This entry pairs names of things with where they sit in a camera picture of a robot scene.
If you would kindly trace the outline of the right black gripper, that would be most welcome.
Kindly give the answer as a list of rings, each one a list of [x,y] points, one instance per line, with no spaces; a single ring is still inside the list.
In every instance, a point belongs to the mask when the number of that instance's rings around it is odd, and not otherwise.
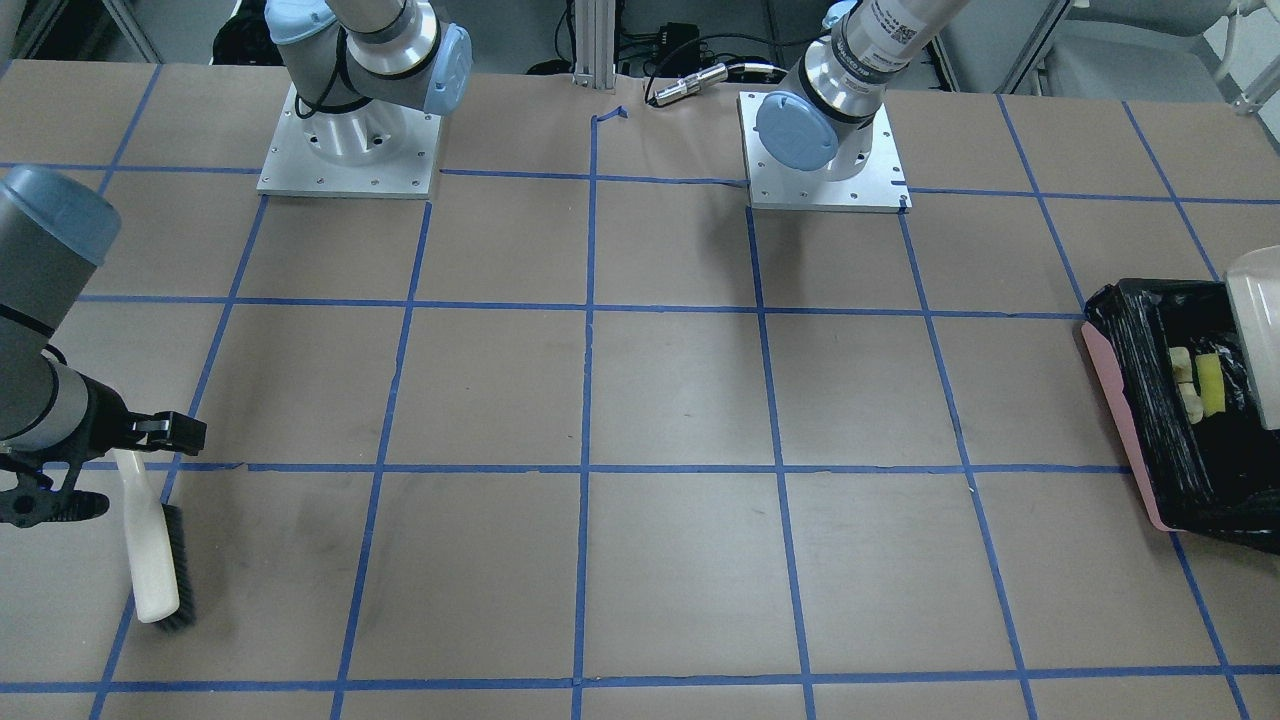
[[[123,397],[84,375],[42,375],[26,406],[3,397],[3,470],[14,482],[1,492],[1,521],[31,528],[46,521],[87,521],[110,509],[108,496],[79,489],[83,465],[114,448],[198,456],[209,425],[177,411],[131,413]]]

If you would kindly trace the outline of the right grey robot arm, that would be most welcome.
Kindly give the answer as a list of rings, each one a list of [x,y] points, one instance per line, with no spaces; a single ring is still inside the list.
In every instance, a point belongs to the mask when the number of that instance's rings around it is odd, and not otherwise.
[[[111,450],[195,456],[207,427],[180,413],[131,411],[113,388],[73,369],[52,337],[120,229],[114,206],[46,167],[12,168],[1,184],[3,521],[84,521],[106,496],[77,488],[81,468]]]

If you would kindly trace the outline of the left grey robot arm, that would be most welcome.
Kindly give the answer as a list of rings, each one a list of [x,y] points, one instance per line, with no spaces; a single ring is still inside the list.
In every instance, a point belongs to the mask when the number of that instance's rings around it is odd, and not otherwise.
[[[966,6],[965,1],[841,1],[754,120],[765,151],[823,181],[859,174],[890,81]]]

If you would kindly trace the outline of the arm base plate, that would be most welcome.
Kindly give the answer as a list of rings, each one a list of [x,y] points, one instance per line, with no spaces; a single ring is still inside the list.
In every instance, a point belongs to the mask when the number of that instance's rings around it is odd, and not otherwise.
[[[298,115],[291,86],[256,190],[266,196],[429,200],[444,119],[390,102]]]
[[[785,165],[762,141],[756,117],[767,94],[741,92],[739,115],[750,206],[756,210],[905,213],[913,208],[890,110],[842,136],[832,161],[814,170]]]

